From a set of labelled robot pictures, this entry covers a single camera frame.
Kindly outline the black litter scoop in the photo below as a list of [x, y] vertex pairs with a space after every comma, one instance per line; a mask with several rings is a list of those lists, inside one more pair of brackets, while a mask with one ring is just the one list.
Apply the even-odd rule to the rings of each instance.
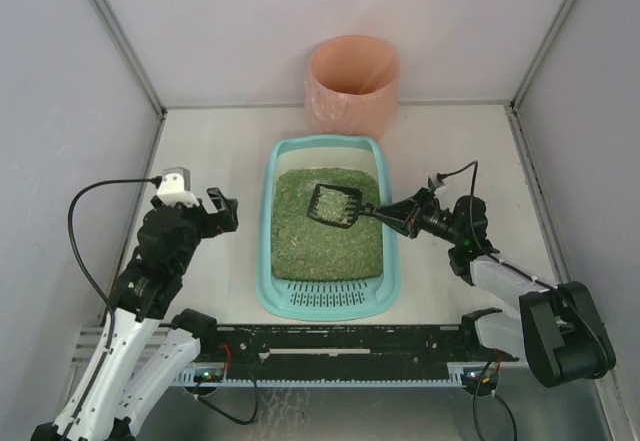
[[360, 217], [390, 220], [381, 208], [363, 201], [361, 190], [324, 183], [315, 185], [306, 215], [323, 225], [341, 229], [349, 229]]

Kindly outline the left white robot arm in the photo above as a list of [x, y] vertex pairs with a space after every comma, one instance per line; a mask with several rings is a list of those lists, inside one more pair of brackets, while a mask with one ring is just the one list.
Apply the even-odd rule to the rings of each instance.
[[238, 202], [207, 191], [216, 210], [185, 191], [157, 194], [132, 259], [116, 280], [108, 319], [89, 364], [62, 411], [34, 429], [34, 440], [133, 440], [182, 370], [221, 344], [215, 318], [194, 309], [176, 315], [150, 359], [137, 362], [180, 291], [202, 240], [238, 228]]

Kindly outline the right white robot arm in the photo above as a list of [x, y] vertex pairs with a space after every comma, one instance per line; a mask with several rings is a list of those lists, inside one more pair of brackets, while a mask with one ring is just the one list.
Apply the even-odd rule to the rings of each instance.
[[484, 200], [465, 195], [448, 210], [433, 190], [422, 188], [379, 212], [384, 224], [407, 238], [426, 232], [449, 242], [454, 274], [516, 310], [515, 316], [496, 311], [475, 321], [482, 346], [525, 360], [545, 387], [599, 379], [615, 367], [588, 288], [580, 282], [554, 284], [509, 262], [488, 239]]

